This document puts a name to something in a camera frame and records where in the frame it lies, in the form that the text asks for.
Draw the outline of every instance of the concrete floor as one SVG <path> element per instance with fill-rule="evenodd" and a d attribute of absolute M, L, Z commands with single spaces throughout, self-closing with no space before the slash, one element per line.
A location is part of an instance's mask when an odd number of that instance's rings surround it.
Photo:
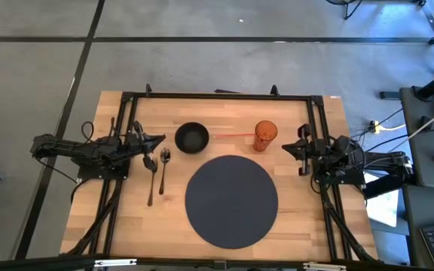
<path fill-rule="evenodd" d="M 96 4 L 0 0 L 0 35 L 86 36 Z M 434 16 L 434 1 L 427 5 Z M 112 0 L 105 3 L 96 36 L 434 36 L 422 10 L 409 3 L 363 2 L 348 21 L 342 15 L 342 7 L 324 0 Z M 32 138 L 54 131 L 82 45 L 0 43 L 0 171 L 7 176 L 0 182 L 0 260 L 12 257 L 41 172 L 29 154 Z M 93 119 L 101 90 L 143 91 L 150 83 L 154 91 L 268 93 L 276 84 L 281 93 L 342 96 L 350 130 L 355 130 L 401 107 L 398 101 L 379 100 L 379 91 L 433 78 L 434 46 L 424 43 L 93 44 L 65 137 L 82 140 L 80 125 Z M 387 126 L 403 121 L 398 114 Z M 403 133 L 370 135 L 365 149 Z M 409 153 L 408 147 L 402 150 Z M 65 158 L 58 159 L 57 168 L 76 174 Z M 58 254 L 73 186 L 53 174 L 29 257 Z M 388 237 L 382 248 L 402 248 L 401 237 Z M 407 261 L 406 251 L 400 251 L 388 261 Z"/>

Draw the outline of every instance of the black round mat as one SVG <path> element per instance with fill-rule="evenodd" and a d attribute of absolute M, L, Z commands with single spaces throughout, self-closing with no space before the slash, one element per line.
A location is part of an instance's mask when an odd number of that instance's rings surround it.
<path fill-rule="evenodd" d="M 217 157 L 188 182 L 185 209 L 194 230 L 220 248 L 244 248 L 262 239 L 277 215 L 269 174 L 244 157 Z"/>

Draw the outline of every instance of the orange cup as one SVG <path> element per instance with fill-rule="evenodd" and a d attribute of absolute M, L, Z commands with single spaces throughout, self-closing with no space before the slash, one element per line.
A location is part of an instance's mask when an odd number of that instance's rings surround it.
<path fill-rule="evenodd" d="M 254 135 L 254 150 L 264 151 L 276 136 L 276 124 L 271 123 L 269 120 L 263 120 L 257 123 Z"/>

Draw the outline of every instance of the fork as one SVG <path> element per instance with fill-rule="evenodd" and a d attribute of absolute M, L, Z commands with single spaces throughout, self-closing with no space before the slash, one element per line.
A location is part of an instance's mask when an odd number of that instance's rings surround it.
<path fill-rule="evenodd" d="M 154 201 L 154 177 L 158 169 L 158 159 L 154 157 L 152 159 L 152 162 L 154 166 L 151 169 L 151 186 L 150 186 L 150 195 L 148 195 L 148 203 L 147 203 L 148 206 L 152 206 Z"/>

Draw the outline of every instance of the black bowl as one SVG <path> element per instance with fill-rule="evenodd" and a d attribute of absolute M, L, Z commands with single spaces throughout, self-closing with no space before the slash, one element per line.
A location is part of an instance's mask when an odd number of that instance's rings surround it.
<path fill-rule="evenodd" d="M 175 143 L 180 151 L 196 154 L 209 143 L 209 132 L 200 123 L 186 123 L 177 129 Z"/>

